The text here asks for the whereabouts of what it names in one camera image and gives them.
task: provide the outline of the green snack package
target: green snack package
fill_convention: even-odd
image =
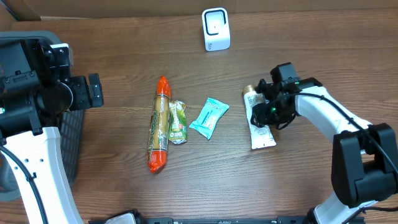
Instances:
[[[169,140],[174,144],[181,144],[187,139],[187,119],[185,118],[185,103],[181,101],[171,101],[170,108],[170,128]]]

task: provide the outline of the light blue sachet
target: light blue sachet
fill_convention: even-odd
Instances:
[[[225,114],[229,106],[218,100],[207,98],[198,119],[189,126],[210,140],[218,120]]]

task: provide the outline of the wooden tabletop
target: wooden tabletop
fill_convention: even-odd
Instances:
[[[356,115],[398,129],[398,10],[277,12],[229,16],[231,48],[205,52],[201,16],[16,22],[71,45],[75,75],[99,73],[105,105],[85,116],[72,193],[87,222],[137,208],[146,217],[272,218],[305,215],[332,191],[331,144],[305,118],[272,130],[277,146],[252,151],[242,89],[292,62]],[[190,124],[207,97],[230,105],[207,141],[169,144],[166,168],[146,165],[150,114],[165,75]],[[393,196],[378,205],[395,207]],[[369,212],[368,223],[396,223]],[[22,200],[0,220],[26,223]]]

